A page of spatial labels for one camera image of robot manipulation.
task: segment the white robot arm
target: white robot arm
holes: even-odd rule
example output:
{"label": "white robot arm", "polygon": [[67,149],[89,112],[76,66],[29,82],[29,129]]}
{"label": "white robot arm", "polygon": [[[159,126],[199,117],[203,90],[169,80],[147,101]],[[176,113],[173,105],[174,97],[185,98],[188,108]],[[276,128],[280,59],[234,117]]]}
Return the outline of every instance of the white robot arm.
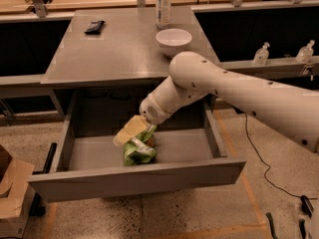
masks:
{"label": "white robot arm", "polygon": [[[228,72],[194,52],[176,55],[167,77],[140,106],[149,123],[160,124],[179,108],[216,95],[299,143],[319,151],[319,92]],[[319,238],[319,204],[308,238]]]}

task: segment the concrete floor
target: concrete floor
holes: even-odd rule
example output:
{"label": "concrete floor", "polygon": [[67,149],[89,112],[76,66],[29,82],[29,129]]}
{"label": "concrete floor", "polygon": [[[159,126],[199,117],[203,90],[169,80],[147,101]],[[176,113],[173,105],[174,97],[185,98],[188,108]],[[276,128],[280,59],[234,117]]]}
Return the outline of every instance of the concrete floor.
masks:
{"label": "concrete floor", "polygon": [[[229,156],[247,160],[236,184],[47,204],[45,216],[29,218],[23,238],[272,238],[268,212],[278,238],[301,238],[299,219],[309,219],[298,198],[265,180],[267,167],[246,137],[245,115],[223,108],[215,110],[214,116]],[[59,141],[62,124],[56,114],[19,116],[10,126],[0,118],[0,143],[41,170],[51,142]],[[271,181],[296,195],[318,196],[316,154],[253,118],[248,118],[248,131],[272,166]]]}

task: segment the open drawer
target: open drawer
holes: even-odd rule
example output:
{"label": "open drawer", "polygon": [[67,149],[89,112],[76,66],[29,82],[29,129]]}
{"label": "open drawer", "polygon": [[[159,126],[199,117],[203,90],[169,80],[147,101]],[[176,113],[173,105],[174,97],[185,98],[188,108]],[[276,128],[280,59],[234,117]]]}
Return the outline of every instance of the open drawer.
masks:
{"label": "open drawer", "polygon": [[154,163],[124,166],[113,138],[138,113],[146,87],[77,90],[48,174],[29,183],[47,202],[172,191],[235,183],[242,158],[220,156],[203,101],[182,108],[155,132]]}

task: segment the white bottle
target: white bottle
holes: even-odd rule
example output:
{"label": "white bottle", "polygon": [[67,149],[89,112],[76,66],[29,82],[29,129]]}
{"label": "white bottle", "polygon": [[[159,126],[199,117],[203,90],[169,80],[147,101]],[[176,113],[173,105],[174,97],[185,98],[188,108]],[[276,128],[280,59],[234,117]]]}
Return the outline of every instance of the white bottle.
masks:
{"label": "white bottle", "polygon": [[160,29],[169,27],[170,24],[170,4],[171,0],[156,0],[156,20]]}
{"label": "white bottle", "polygon": [[255,58],[253,59],[253,64],[256,65],[265,65],[269,56],[268,47],[270,47],[269,43],[264,43],[262,48],[260,48],[256,54]]}
{"label": "white bottle", "polygon": [[313,49],[312,46],[315,44],[314,40],[310,40],[309,44],[307,46],[302,47],[300,51],[298,52],[298,55],[296,57],[296,61],[300,63],[308,63],[311,59],[311,56],[313,55]]}

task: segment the wire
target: wire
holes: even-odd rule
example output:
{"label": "wire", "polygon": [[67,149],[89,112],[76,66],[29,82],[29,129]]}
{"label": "wire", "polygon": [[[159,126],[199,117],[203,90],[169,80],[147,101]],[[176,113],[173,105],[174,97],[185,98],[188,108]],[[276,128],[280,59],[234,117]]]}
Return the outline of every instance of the wire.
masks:
{"label": "wire", "polygon": [[250,144],[252,145],[252,147],[254,148],[254,150],[256,151],[256,153],[257,153],[259,159],[261,160],[261,162],[268,167],[268,168],[266,169],[266,171],[264,172],[264,174],[263,174],[264,178],[265,178],[273,187],[275,187],[275,188],[277,188],[277,189],[279,189],[279,190],[285,192],[286,194],[288,194],[288,195],[290,195],[290,196],[293,196],[293,197],[296,197],[296,198],[299,198],[299,199],[300,199],[301,196],[296,195],[296,194],[292,194],[292,193],[288,192],[287,190],[283,189],[282,187],[279,187],[279,186],[275,185],[270,179],[268,179],[267,173],[268,173],[268,171],[271,169],[271,165],[268,164],[267,162],[265,162],[265,160],[264,160],[264,159],[262,158],[262,156],[260,155],[258,149],[256,148],[256,146],[255,146],[254,143],[252,142],[252,140],[251,140],[251,138],[250,138],[250,136],[249,136],[249,133],[248,133],[248,115],[245,114],[245,116],[246,116],[245,131],[246,131],[247,138],[248,138]]}

